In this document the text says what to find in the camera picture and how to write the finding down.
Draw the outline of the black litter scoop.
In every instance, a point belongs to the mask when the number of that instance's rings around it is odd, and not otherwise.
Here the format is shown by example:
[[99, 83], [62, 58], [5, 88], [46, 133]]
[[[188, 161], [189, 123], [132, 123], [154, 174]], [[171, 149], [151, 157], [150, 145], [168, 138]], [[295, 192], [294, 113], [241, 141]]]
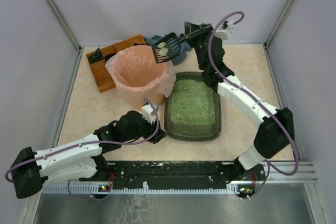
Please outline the black litter scoop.
[[[166, 57], [161, 57], [159, 55], [160, 48], [158, 48], [157, 45], [161, 42], [165, 42], [166, 43], [165, 48], [169, 50]], [[151, 46], [155, 62], [156, 63], [165, 63], [169, 61], [172, 62], [172, 59], [179, 56], [182, 42], [186, 42], [184, 40], [184, 34], [177, 35], [176, 33], [170, 33], [165, 37], [163, 37], [163, 39], [156, 42], [154, 45]]]

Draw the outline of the dark litter box tray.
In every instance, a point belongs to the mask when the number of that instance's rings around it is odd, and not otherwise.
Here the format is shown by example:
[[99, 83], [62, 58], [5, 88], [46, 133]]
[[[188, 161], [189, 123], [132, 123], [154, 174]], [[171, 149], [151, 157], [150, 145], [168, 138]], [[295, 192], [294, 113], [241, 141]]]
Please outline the dark litter box tray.
[[222, 130], [221, 99], [203, 81], [201, 73], [178, 72], [166, 99], [164, 128], [169, 137], [183, 141], [210, 141]]

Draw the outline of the pink bag-lined trash bin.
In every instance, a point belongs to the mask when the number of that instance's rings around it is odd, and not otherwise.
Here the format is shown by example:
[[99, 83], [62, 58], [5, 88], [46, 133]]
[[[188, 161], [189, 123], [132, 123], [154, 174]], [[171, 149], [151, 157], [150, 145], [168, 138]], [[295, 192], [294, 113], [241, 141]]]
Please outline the pink bag-lined trash bin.
[[105, 65], [119, 96], [127, 103], [139, 104], [143, 98], [161, 104], [169, 97], [176, 74], [171, 62], [156, 63], [152, 48], [132, 46], [117, 52]]

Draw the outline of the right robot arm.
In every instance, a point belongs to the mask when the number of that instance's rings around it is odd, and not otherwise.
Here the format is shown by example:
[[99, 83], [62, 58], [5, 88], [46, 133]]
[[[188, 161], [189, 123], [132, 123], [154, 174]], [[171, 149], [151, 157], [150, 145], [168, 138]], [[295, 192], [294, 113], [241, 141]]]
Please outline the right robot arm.
[[293, 114], [279, 109], [251, 92], [223, 62], [222, 40], [211, 24], [184, 23], [185, 40], [195, 49], [198, 67], [206, 85], [236, 105], [257, 128], [252, 146], [235, 159], [235, 166], [250, 170], [290, 145], [298, 170], [298, 150], [294, 143]]

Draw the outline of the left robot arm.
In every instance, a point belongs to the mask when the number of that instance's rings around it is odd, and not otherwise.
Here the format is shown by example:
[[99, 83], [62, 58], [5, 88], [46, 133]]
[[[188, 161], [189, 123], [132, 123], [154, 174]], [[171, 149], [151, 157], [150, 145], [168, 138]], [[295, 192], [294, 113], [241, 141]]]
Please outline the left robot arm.
[[51, 184], [69, 180], [103, 180], [108, 173], [104, 154], [122, 146], [157, 143], [166, 136], [157, 118], [129, 111], [72, 143], [47, 150], [22, 149], [5, 173], [18, 199], [28, 198]]

